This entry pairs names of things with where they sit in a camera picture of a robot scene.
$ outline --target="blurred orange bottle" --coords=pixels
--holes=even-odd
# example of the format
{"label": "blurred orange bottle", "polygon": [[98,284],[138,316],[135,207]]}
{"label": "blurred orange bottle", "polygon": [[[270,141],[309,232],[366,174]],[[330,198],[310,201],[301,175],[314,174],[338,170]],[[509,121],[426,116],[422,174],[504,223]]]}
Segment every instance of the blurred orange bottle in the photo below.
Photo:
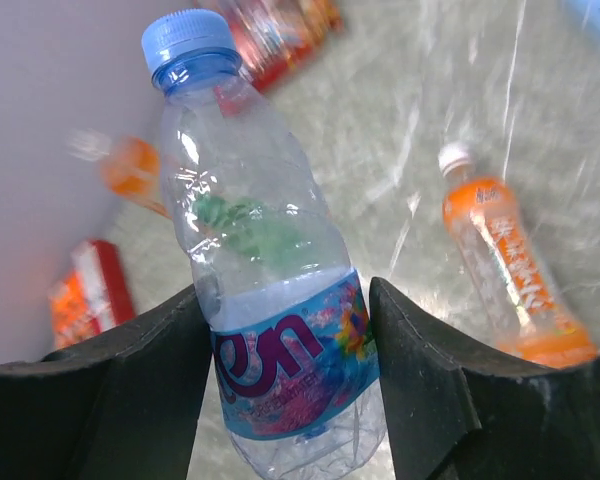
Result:
{"label": "blurred orange bottle", "polygon": [[493,346],[554,368],[595,358],[587,330],[533,254],[513,191],[498,178],[476,175],[463,145],[444,147],[439,164],[449,184],[444,223],[487,311]]}
{"label": "blurred orange bottle", "polygon": [[100,176],[115,194],[168,217],[160,200],[160,156],[135,137],[118,141],[98,162]]}

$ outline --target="bottle label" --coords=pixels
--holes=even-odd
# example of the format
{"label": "bottle label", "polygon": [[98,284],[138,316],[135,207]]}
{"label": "bottle label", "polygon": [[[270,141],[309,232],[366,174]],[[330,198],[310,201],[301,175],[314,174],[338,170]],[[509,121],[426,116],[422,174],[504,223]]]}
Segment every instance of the bottle label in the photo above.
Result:
{"label": "bottle label", "polygon": [[274,440],[314,432],[379,377],[358,273],[257,325],[212,332],[227,428]]}

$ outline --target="floor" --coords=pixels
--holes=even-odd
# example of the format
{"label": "floor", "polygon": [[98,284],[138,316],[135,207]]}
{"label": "floor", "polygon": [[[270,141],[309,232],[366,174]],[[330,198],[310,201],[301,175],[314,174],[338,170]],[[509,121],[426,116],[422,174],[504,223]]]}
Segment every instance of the floor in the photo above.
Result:
{"label": "floor", "polygon": [[[348,32],[272,94],[368,281],[484,339],[447,237],[436,154],[462,139],[517,191],[535,245],[600,346],[600,52],[559,0],[341,0]],[[108,238],[140,311],[190,281],[167,220],[126,205]],[[256,478],[209,378],[190,478]],[[393,478],[385,441],[348,480]]]}

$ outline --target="plastic water bottle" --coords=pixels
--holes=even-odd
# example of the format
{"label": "plastic water bottle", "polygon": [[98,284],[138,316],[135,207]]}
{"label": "plastic water bottle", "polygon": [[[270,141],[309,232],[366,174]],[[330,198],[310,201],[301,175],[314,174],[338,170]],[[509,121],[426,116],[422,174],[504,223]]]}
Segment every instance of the plastic water bottle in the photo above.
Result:
{"label": "plastic water bottle", "polygon": [[298,142],[256,90],[218,14],[143,35],[165,96],[162,196],[191,261],[224,421],[265,479],[331,480],[385,430],[360,282]]}

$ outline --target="red snack box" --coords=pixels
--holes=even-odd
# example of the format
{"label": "red snack box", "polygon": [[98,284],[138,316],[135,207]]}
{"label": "red snack box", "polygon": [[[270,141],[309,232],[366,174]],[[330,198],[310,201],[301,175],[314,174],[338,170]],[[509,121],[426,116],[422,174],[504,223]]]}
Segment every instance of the red snack box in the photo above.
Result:
{"label": "red snack box", "polygon": [[81,342],[136,316],[113,244],[85,241],[71,257],[74,270],[49,293],[56,348]]}

